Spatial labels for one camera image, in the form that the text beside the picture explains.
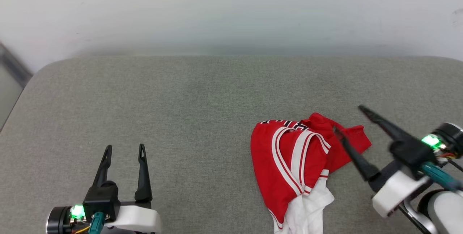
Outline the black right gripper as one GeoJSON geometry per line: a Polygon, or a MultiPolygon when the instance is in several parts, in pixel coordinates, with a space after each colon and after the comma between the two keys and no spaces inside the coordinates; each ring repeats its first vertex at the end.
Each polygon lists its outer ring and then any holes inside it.
{"type": "Polygon", "coordinates": [[[372,109],[364,105],[359,105],[358,109],[391,138],[392,143],[389,151],[392,154],[392,161],[379,170],[350,144],[347,137],[339,128],[334,127],[334,135],[354,163],[362,179],[368,182],[373,191],[379,191],[385,185],[386,181],[397,172],[405,173],[412,180],[418,181],[425,176],[422,169],[424,165],[439,165],[438,159],[430,145],[418,138],[410,137],[408,132],[372,109]]]}

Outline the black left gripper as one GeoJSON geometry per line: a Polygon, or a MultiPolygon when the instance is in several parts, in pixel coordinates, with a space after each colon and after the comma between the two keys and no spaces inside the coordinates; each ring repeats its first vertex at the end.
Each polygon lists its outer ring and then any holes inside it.
{"type": "Polygon", "coordinates": [[[139,176],[134,201],[120,201],[116,183],[107,181],[107,172],[111,165],[112,146],[105,148],[96,176],[84,198],[83,204],[74,205],[70,209],[70,217],[82,222],[90,222],[97,212],[105,214],[105,222],[114,222],[119,218],[121,209],[125,206],[152,208],[152,185],[149,178],[149,168],[144,144],[139,145],[139,176]]]}

